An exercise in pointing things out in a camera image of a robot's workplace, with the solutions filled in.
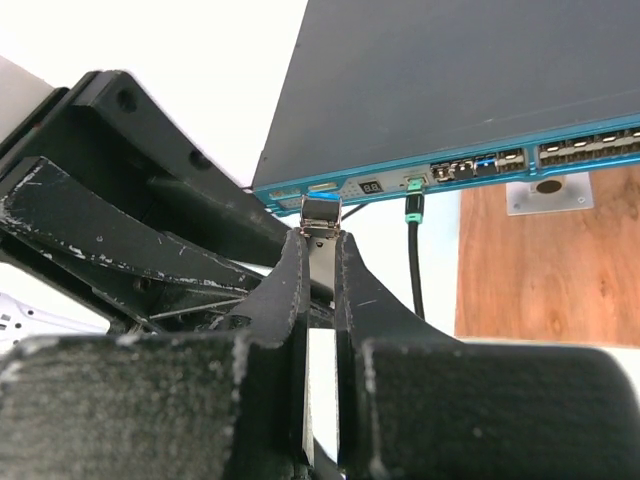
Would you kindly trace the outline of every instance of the wooden board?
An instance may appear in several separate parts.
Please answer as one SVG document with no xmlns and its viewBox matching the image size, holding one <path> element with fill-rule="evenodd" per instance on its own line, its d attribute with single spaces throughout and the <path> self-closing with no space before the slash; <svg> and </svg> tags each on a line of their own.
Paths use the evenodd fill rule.
<svg viewBox="0 0 640 480">
<path fill-rule="evenodd" d="M 640 167 L 591 183 L 594 209 L 519 217 L 463 192 L 456 335 L 640 346 Z"/>
</svg>

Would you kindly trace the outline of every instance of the thin black wire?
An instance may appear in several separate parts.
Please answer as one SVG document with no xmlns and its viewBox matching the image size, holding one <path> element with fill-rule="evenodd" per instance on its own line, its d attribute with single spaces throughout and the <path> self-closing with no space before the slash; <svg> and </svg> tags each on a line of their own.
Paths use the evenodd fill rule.
<svg viewBox="0 0 640 480">
<path fill-rule="evenodd" d="M 411 291 L 413 308 L 417 316 L 424 319 L 424 303 L 422 302 L 422 282 L 420 280 L 420 259 L 418 258 L 417 222 L 409 222 L 409 271 L 411 273 Z"/>
<path fill-rule="evenodd" d="M 362 210 L 364 207 L 366 207 L 368 205 L 368 203 L 361 203 L 360 205 L 358 205 L 357 207 L 354 207 L 353 209 L 349 210 L 347 213 L 345 213 L 342 216 L 342 220 L 346 220 L 347 218 L 349 218 L 351 215 L 353 215 L 354 213 L 358 213 L 360 210 Z"/>
</svg>

